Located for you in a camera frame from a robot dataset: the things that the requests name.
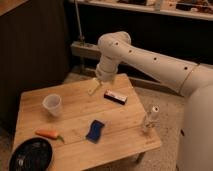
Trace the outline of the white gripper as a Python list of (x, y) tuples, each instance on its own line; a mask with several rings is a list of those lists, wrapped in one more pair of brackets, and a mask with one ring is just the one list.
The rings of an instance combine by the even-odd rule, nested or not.
[(112, 81), (116, 75), (115, 70), (104, 71), (100, 66), (96, 67), (95, 74), (97, 78), (91, 80), (91, 85), (88, 89), (88, 94), (93, 95), (96, 90), (101, 86), (101, 82)]

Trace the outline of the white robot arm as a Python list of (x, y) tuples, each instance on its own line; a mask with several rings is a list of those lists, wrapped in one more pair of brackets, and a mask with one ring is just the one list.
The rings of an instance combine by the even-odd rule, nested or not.
[(213, 68), (134, 47), (125, 31), (100, 36), (98, 48), (99, 80), (112, 80), (125, 62), (187, 99), (176, 167), (213, 171)]

